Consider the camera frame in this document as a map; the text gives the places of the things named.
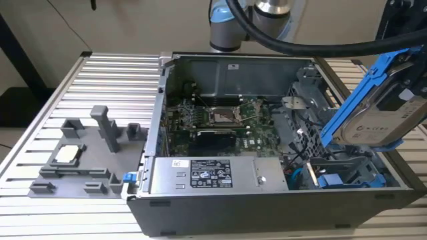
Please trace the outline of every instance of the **cable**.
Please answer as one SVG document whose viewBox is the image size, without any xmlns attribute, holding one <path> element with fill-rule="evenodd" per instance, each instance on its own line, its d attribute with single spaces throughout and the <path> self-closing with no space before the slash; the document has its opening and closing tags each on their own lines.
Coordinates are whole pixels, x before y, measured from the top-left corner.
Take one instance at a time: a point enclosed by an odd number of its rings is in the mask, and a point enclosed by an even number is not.
<svg viewBox="0 0 427 240">
<path fill-rule="evenodd" d="M 4 148 L 7 148 L 7 149 L 12 149 L 12 147 L 11 147 L 11 146 L 4 145 L 4 144 L 2 144 L 2 143 L 0 143 L 0 146 L 2 146 L 2 147 L 4 147 Z"/>
<path fill-rule="evenodd" d="M 346 150 L 340 150 L 340 151 L 332 151 L 332 152 L 327 152 L 322 155 L 322 158 L 327 158 L 328 156 L 332 156 L 335 154 L 346 154 L 347 151 Z"/>
<path fill-rule="evenodd" d="M 212 0 L 208 1 L 208 9 L 207 9 L 207 19 L 208 19 L 208 25 L 211 26 L 211 11 L 212 11 Z"/>
<path fill-rule="evenodd" d="M 194 122 L 194 115 L 192 115 L 192 112 L 183 106 L 172 106 L 170 107 L 170 109 L 184 109 L 190 115 L 190 121 Z"/>
<path fill-rule="evenodd" d="M 239 4 L 239 0 L 226 0 L 231 13 L 247 34 L 268 49 L 300 57 L 343 58 L 354 56 L 376 55 L 404 48 L 419 46 L 427 42 L 427 29 L 402 34 L 376 41 L 339 44 L 339 45 L 304 45 L 280 41 L 263 33 L 251 20 Z"/>
<path fill-rule="evenodd" d="M 324 127 L 323 124 L 312 122 L 312 121 L 308 120 L 308 118 L 304 118 L 299 111 L 292 110 L 292 114 L 295 114 L 299 117 L 299 119 L 303 120 L 308 125 Z"/>
<path fill-rule="evenodd" d="M 294 159 L 291 160 L 291 162 L 287 164 L 286 170 L 290 169 L 290 167 L 292 166 L 295 160 L 296 160 L 299 157 L 303 158 L 303 154 L 304 154 L 304 152 L 306 152 L 306 150 L 307 150 L 307 147 L 308 147 L 308 138 L 307 138 L 307 136 L 306 136 L 304 134 L 302 135 L 302 137 L 303 137 L 303 139 L 306 140 L 306 144 L 304 144 L 304 146 L 302 147 L 300 152 L 298 152 L 298 155 L 294 157 Z"/>
<path fill-rule="evenodd" d="M 60 18 L 64 20 L 70 30 L 74 32 L 74 34 L 78 36 L 78 38 L 82 40 L 82 42 L 84 43 L 84 45 L 87 46 L 88 50 L 92 52 L 92 48 L 90 47 L 90 45 L 87 44 L 87 42 L 83 40 L 82 36 L 79 35 L 79 33 L 74 30 L 72 26 L 70 26 L 63 14 L 60 13 L 59 9 L 55 7 L 55 5 L 52 4 L 51 0 L 46 0 L 48 2 L 48 4 L 52 6 L 52 8 L 55 9 L 55 11 L 58 12 Z"/>
</svg>

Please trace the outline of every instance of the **slotted aluminum surface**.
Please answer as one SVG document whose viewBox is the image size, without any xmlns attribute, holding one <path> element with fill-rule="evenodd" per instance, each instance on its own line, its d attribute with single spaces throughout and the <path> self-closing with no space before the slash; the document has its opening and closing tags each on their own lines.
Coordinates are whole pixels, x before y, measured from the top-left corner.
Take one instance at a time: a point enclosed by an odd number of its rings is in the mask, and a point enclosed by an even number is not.
<svg viewBox="0 0 427 240">
<path fill-rule="evenodd" d="M 148 127 L 158 84 L 158 56 L 94 54 L 79 60 L 58 92 L 42 110 L 14 150 L 0 165 L 0 237 L 18 240 L 146 239 L 122 199 L 31 199 L 28 187 L 56 146 L 67 117 L 88 116 L 94 105 L 110 108 L 120 126 L 138 122 Z M 347 87 L 354 90 L 366 68 L 350 60 L 328 60 Z M 398 148 L 427 184 L 427 130 L 416 127 Z M 427 239 L 427 198 L 408 207 L 387 210 L 354 230 L 320 230 L 192 236 L 192 239 Z"/>
</svg>

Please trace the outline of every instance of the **warning label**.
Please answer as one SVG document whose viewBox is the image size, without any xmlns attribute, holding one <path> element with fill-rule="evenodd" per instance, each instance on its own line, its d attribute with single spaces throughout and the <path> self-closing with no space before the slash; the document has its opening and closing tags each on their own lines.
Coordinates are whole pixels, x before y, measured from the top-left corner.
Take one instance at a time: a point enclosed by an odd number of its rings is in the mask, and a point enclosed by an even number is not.
<svg viewBox="0 0 427 240">
<path fill-rule="evenodd" d="M 230 160 L 191 160 L 190 185 L 194 188 L 232 188 Z"/>
</svg>

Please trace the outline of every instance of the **motherboard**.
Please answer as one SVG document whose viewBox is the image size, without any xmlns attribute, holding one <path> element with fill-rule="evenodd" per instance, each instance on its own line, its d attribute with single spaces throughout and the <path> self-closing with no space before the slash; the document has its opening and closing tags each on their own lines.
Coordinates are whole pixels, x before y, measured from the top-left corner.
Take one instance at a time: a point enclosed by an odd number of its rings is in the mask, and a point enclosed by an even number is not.
<svg viewBox="0 0 427 240">
<path fill-rule="evenodd" d="M 210 106 L 207 98 L 198 96 L 196 99 L 184 99 L 167 108 L 171 157 L 283 155 L 275 122 L 263 98 L 240 97 L 236 106 Z"/>
</svg>

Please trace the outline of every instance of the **beige wall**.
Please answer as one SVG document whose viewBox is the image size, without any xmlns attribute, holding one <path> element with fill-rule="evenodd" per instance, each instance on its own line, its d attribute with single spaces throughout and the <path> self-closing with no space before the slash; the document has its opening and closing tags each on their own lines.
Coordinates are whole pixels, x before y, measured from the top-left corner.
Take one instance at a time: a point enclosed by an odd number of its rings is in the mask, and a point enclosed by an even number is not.
<svg viewBox="0 0 427 240">
<path fill-rule="evenodd" d="M 210 50 L 208 0 L 98 0 L 96 11 L 88 0 L 51 1 L 95 52 Z M 307 1 L 296 42 L 340 44 L 374 39 L 386 0 Z M 0 12 L 43 79 L 55 87 L 86 45 L 46 0 L 0 0 Z M 256 43 L 246 43 L 243 51 L 271 53 Z M 0 75 L 10 82 L 6 86 L 22 85 L 2 57 L 0 72 L 11 73 L 10 78 Z"/>
<path fill-rule="evenodd" d="M 0 50 L 0 95 L 11 87 L 26 86 L 26 82 L 22 79 L 22 76 L 19 75 L 6 53 Z"/>
<path fill-rule="evenodd" d="M 350 44 L 374 40 L 384 5 L 386 0 L 308 0 L 295 42 Z"/>
</svg>

